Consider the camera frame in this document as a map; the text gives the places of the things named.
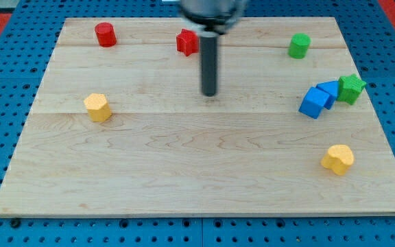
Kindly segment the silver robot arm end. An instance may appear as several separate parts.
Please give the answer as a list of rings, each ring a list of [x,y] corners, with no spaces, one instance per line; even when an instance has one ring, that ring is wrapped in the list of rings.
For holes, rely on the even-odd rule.
[[[243,16],[248,0],[180,0],[180,16],[197,33],[223,35]]]

